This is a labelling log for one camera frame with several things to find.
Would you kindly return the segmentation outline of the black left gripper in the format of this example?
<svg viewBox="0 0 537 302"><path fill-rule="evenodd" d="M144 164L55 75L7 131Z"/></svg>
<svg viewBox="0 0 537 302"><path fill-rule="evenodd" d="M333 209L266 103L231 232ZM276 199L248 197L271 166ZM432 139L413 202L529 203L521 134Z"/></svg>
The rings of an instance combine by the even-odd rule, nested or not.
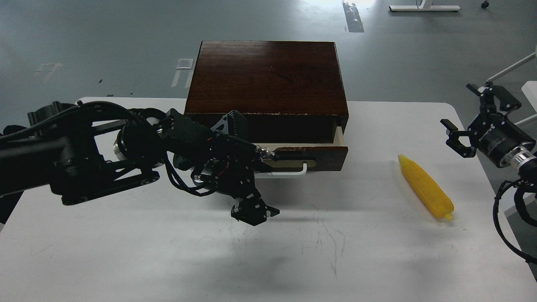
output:
<svg viewBox="0 0 537 302"><path fill-rule="evenodd" d="M190 175L196 185L233 197L230 216L251 226L280 214L268 206L255 187L253 163L256 147L250 143L219 143L209 149L209 159Z"/></svg>

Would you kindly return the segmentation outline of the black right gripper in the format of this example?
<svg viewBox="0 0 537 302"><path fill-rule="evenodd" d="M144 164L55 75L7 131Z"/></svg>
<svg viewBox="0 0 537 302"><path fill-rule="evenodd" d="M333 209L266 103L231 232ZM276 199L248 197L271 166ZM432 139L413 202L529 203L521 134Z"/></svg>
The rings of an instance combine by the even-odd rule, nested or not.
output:
<svg viewBox="0 0 537 302"><path fill-rule="evenodd" d="M469 83L467 88L479 98L479 113L469 130L459 130L449 119L441 119L448 135L447 146L463 158L475 157L478 149L498 168L510 164L505 156L512 150L523 147L531 151L535 147L535 139L508 120L507 115L522 104L505 87ZM462 136L469 137L470 146L460 141Z"/></svg>

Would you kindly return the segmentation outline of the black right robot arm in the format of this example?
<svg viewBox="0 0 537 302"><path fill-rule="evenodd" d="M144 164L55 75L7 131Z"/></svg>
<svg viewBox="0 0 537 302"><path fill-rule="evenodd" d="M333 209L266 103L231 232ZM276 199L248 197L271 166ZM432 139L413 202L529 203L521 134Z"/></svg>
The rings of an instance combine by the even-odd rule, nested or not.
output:
<svg viewBox="0 0 537 302"><path fill-rule="evenodd" d="M536 141L508 119L521 107L506 88L490 83L482 87L467 84L478 96L480 112L468 126L459 130L450 120L441 119L448 139L446 144L461 157L483 153L498 168L514 167L522 180L536 184L537 159L531 151Z"/></svg>

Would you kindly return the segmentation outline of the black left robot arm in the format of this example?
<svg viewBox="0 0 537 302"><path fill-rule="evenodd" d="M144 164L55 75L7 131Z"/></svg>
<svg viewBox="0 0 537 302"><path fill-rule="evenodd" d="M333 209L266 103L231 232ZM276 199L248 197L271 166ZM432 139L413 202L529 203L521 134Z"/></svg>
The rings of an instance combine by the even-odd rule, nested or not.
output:
<svg viewBox="0 0 537 302"><path fill-rule="evenodd" d="M234 199L230 215L256 226L280 210L263 201L254 175L277 156L249 141L247 119L232 110L212 127L169 109L127 109L95 101L53 102L28 114L29 126L1 132L1 201L48 186L65 205L160 179L193 196Z"/></svg>

